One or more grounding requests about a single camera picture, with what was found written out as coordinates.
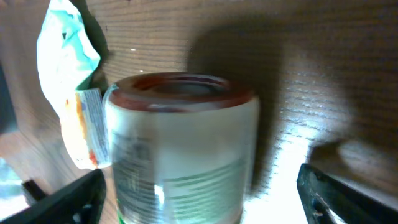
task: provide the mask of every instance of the tin can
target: tin can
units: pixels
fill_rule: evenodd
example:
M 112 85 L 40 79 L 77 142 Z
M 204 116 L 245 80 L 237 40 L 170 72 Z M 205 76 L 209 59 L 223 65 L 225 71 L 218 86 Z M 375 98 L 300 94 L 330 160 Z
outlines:
M 104 99 L 121 223 L 239 223 L 258 99 L 209 75 L 153 73 Z

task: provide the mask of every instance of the can label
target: can label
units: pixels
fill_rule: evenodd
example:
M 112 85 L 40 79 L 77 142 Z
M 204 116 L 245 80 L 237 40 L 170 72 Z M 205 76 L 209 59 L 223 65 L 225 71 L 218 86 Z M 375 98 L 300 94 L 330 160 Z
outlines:
M 150 141 L 113 134 L 113 175 L 121 219 L 126 223 L 162 220 L 155 194 Z
M 242 210 L 245 159 L 188 177 L 166 179 L 177 223 L 218 223 L 237 219 Z

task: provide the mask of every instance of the green stripe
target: green stripe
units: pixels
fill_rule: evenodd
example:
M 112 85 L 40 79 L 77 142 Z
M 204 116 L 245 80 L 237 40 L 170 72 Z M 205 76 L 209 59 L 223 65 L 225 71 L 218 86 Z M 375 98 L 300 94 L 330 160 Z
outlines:
M 195 211 L 205 211 L 208 209 L 214 209 L 216 210 L 219 208 L 221 205 L 231 205 L 231 204 L 237 204 L 239 200 L 236 198 L 228 198 L 226 200 L 219 200 L 218 202 L 215 203 L 214 200 L 208 200 L 207 202 L 202 202 L 199 203 L 198 205 L 194 206 L 179 206 L 175 208 L 175 214 L 182 215 L 182 214 L 191 214 Z
M 208 209 L 205 211 L 199 211 L 195 213 L 191 213 L 190 215 L 176 215 L 175 217 L 177 219 L 188 219 L 188 218 L 206 218 L 206 220 L 212 219 L 212 218 L 220 218 L 225 214 L 226 212 L 230 211 L 234 205 L 230 205 L 229 207 L 223 207 L 223 210 L 215 210 L 215 209 Z
M 191 181 L 191 182 L 186 182 L 186 183 L 181 183 L 181 184 L 174 184 L 174 187 L 186 187 L 189 185 L 195 185 L 195 184 L 200 184 L 209 180 L 213 180 L 219 177 L 222 177 L 226 174 L 233 174 L 234 172 L 236 172 L 237 170 L 241 169 L 243 167 L 243 164 L 238 164 L 236 166 L 230 167 L 230 169 L 227 170 L 223 170 L 222 172 L 215 172 L 214 174 L 211 175 L 207 175 L 206 178 L 202 178 L 199 180 L 195 180 L 195 181 Z
M 164 179 L 164 181 L 165 182 L 180 182 L 180 181 L 184 181 L 184 180 L 192 180 L 192 179 L 202 178 L 202 177 L 206 177 L 207 175 L 212 175 L 215 172 L 219 172 L 219 171 L 228 169 L 231 166 L 234 166 L 236 164 L 241 164 L 241 163 L 244 163 L 243 160 L 242 159 L 238 159 L 238 160 L 236 160 L 236 161 L 234 161 L 234 162 L 232 162 L 232 163 L 230 163 L 230 164 L 228 164 L 226 166 L 223 166 L 223 167 L 220 167 L 220 168 L 208 171 L 208 172 L 204 172 L 204 173 L 197 174 L 197 175 L 191 175 L 191 176 L 188 176 L 188 177 Z
M 188 194 L 188 195 L 173 196 L 173 197 L 169 197 L 169 199 L 181 200 L 181 199 L 187 199 L 187 198 L 192 198 L 192 197 L 197 197 L 197 196 L 203 196 L 204 197 L 205 195 L 208 195 L 208 194 L 219 194 L 221 190 L 227 190 L 228 191 L 228 190 L 231 190 L 231 189 L 236 189 L 238 187 L 240 187 L 240 186 L 234 185 L 232 187 L 225 186 L 225 187 L 222 187 L 222 188 L 220 188 L 218 186 L 213 186 L 213 187 L 208 187 L 205 191 L 195 192 L 193 194 Z
M 118 218 L 119 218 L 119 223 L 120 223 L 120 224 L 126 224 L 126 223 L 124 222 L 124 220 L 123 220 L 123 216 L 122 216 L 122 214 L 120 213 L 119 209 L 118 209 Z
M 199 187 L 194 187 L 190 188 L 189 191 L 196 191 L 196 190 L 203 190 L 203 189 L 209 189 L 210 187 L 215 187 L 216 185 L 228 185 L 228 184 L 238 184 L 239 179 L 238 177 L 241 177 L 241 174 L 243 173 L 243 170 L 240 170 L 239 172 L 236 173 L 231 173 L 230 175 L 227 175 L 226 177 L 216 180 L 214 182 L 211 182 L 209 184 L 205 184 Z
M 215 200 L 214 198 L 219 198 L 224 195 L 229 195 L 229 194 L 238 194 L 242 192 L 242 190 L 239 189 L 228 189 L 225 191 L 219 191 L 219 192 L 212 192 L 208 194 L 203 194 L 204 197 L 202 198 L 193 198 L 190 200 L 174 200 L 173 203 L 178 205 L 178 206 L 193 206 L 195 204 L 202 203 L 203 201 L 207 200 Z

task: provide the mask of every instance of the wooden table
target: wooden table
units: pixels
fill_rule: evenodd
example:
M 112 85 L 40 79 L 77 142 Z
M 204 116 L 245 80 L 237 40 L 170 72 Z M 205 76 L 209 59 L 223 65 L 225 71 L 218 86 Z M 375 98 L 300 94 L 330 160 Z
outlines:
M 295 184 L 303 162 L 398 208 L 396 1 L 75 2 L 103 58 L 96 79 L 188 70 L 257 88 L 262 113 L 244 223 L 306 223 Z M 0 136 L 0 156 L 52 193 L 88 171 L 69 158 L 40 89 L 35 50 L 48 3 L 0 0 L 0 60 L 19 125 Z M 102 223 L 116 223 L 105 173 Z

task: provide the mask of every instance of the wooden surface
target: wooden surface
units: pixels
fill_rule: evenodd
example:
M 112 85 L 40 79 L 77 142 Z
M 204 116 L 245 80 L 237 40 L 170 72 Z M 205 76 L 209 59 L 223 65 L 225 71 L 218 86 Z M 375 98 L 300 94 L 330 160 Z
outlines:
M 244 223 L 306 223 L 295 185 L 306 161 L 398 208 L 396 1 L 76 2 L 103 58 L 97 80 L 188 70 L 257 88 Z M 0 156 L 52 193 L 87 171 L 73 165 L 40 90 L 35 45 L 48 3 L 0 0 L 0 60 L 20 129 L 0 136 Z M 102 223 L 116 223 L 109 169 L 106 178 Z

